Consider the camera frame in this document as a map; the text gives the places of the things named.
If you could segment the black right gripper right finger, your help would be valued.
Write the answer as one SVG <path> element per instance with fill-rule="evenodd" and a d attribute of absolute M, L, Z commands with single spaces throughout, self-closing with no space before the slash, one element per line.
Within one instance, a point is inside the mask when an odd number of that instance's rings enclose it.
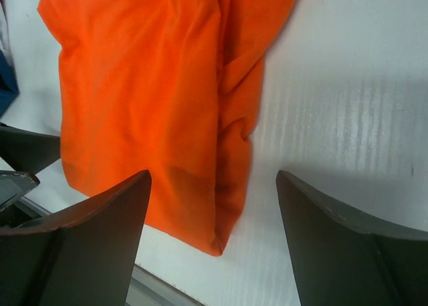
<path fill-rule="evenodd" d="M 286 171 L 278 200 L 302 305 L 426 305 L 427 233 L 370 215 Z"/>

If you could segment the orange t shirt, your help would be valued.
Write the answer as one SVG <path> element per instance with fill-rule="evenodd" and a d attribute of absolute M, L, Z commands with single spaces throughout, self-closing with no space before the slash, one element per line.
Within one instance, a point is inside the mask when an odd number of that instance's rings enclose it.
<path fill-rule="evenodd" d="M 86 196 L 140 170 L 146 223 L 219 256 L 245 204 L 265 54 L 297 0 L 40 0 L 61 157 Z"/>

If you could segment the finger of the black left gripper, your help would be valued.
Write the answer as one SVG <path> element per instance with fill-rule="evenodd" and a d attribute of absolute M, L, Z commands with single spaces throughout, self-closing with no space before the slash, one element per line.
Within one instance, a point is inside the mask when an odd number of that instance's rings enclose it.
<path fill-rule="evenodd" d="M 1 158 L 16 171 L 37 174 L 61 158 L 60 137 L 1 125 Z"/>
<path fill-rule="evenodd" d="M 1 211 L 25 196 L 40 184 L 36 175 L 11 170 L 1 171 Z"/>

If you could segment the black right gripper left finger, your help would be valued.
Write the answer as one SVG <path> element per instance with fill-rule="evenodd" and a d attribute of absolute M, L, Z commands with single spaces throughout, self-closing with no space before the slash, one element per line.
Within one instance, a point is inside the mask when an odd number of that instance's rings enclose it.
<path fill-rule="evenodd" d="M 1 229 L 2 305 L 124 305 L 151 176 Z"/>

